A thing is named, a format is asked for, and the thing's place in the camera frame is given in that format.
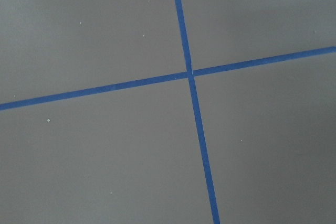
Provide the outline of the brown paper table cover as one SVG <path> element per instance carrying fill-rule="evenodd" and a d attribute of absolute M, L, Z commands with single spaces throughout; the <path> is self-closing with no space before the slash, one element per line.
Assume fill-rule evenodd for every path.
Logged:
<path fill-rule="evenodd" d="M 335 0 L 1 0 L 1 223 L 335 223 Z"/>

